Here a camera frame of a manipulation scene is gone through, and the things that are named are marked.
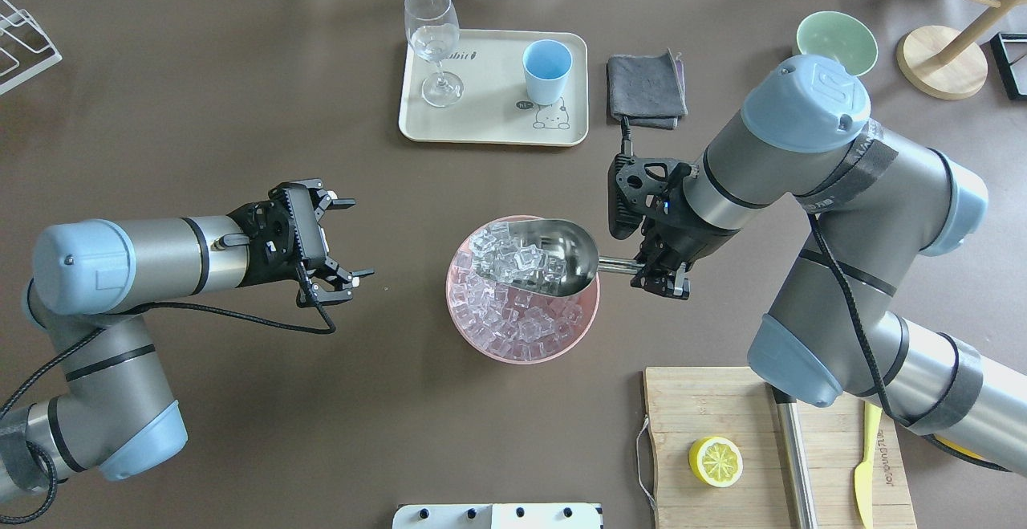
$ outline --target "gray cloth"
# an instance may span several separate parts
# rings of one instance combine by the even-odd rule
[[[633,126],[672,130],[686,116],[685,73],[670,50],[661,56],[615,54],[606,63],[610,116]]]

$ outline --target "yellow knife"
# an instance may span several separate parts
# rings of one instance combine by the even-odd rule
[[[863,408],[863,460],[852,470],[855,486],[855,507],[867,529],[874,529],[874,447],[877,445],[877,429],[881,425],[881,409],[864,403]]]

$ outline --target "brown table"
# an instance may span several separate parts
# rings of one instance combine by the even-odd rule
[[[635,478],[648,366],[739,366],[806,226],[768,207],[698,263],[689,302],[603,277],[589,334],[569,354],[510,367],[472,350],[447,314],[449,259],[474,226],[510,214],[575,219],[603,254],[619,143],[606,119],[612,53],[681,50],[690,116],[636,130],[636,152],[692,160],[749,89],[789,54],[805,14],[840,9],[876,33],[874,116],[985,178],[988,218],[962,250],[921,259],[897,312],[1027,371],[1027,113],[997,73],[942,102],[902,79],[891,50],[924,24],[963,27],[964,0],[455,0],[465,28],[572,31],[588,43],[591,131],[572,149],[426,145],[396,127],[403,0],[12,0],[65,61],[0,98],[0,391],[51,356],[23,317],[37,233],[56,222],[224,215],[294,178],[324,178],[357,206],[324,219],[344,266],[374,266],[336,336],[184,310],[149,314],[189,428],[186,448],[120,484],[96,471],[60,491],[38,527],[387,528],[417,502],[586,500],[606,526],[649,526]],[[1027,9],[1004,31],[1024,31]],[[294,285],[203,303],[314,322]],[[28,398],[61,393],[48,375]],[[977,470],[902,433],[923,528],[1020,528],[1027,482]],[[23,500],[5,513],[26,511]]]

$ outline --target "lemon half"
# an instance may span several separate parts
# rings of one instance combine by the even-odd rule
[[[741,451],[723,437],[703,437],[688,450],[695,477],[713,487],[730,487],[741,477]]]

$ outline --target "wine glass stem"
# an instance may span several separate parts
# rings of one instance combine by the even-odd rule
[[[439,72],[435,75],[435,82],[439,83],[440,87],[446,86],[446,72],[443,71],[443,62],[436,61],[435,68],[439,68]]]

